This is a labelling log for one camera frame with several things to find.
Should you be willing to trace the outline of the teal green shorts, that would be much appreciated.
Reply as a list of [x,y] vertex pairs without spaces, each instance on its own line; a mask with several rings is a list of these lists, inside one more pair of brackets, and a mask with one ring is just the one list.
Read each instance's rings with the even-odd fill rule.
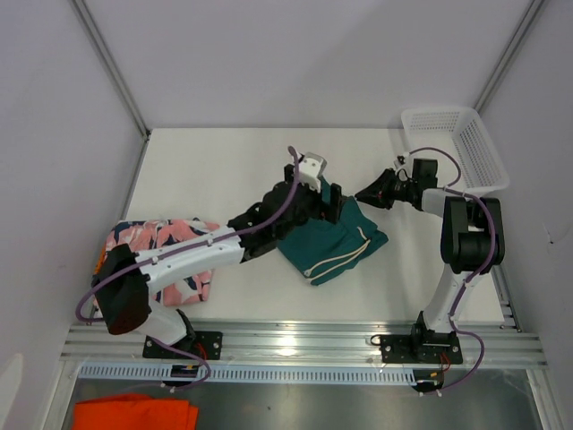
[[347,197],[337,223],[309,219],[279,241],[278,250],[309,284],[319,286],[352,270],[388,241],[356,199]]

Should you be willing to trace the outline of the patterned orange blue shorts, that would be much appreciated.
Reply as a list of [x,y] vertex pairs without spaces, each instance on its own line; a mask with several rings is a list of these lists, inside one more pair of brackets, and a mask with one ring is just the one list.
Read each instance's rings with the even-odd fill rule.
[[102,268],[104,262],[106,261],[106,258],[107,258],[107,250],[106,250],[106,248],[103,248],[99,254],[98,261],[97,261],[95,269],[94,269],[95,275],[98,275],[100,273],[101,268]]

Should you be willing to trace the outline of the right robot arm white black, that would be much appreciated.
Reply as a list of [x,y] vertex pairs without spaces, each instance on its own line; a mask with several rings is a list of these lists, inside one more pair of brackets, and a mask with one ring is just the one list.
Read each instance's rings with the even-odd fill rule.
[[389,210],[406,202],[441,218],[440,257],[444,269],[430,304],[408,336],[410,354],[429,361],[441,348],[453,348],[455,321],[480,278],[505,256],[500,201],[438,186],[438,161],[415,159],[410,174],[387,168],[355,195],[357,201]]

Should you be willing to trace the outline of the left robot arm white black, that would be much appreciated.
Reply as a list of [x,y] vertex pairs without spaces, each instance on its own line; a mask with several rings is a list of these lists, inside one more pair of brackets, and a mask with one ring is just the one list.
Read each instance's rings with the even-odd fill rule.
[[222,228],[140,252],[127,244],[113,248],[93,287],[108,333],[138,331],[161,343],[172,357],[187,357],[195,338],[188,317],[163,306],[154,295],[192,275],[259,258],[311,219],[337,223],[344,201],[341,187],[331,184],[324,193],[322,186],[321,176],[306,176],[288,165],[284,181]]

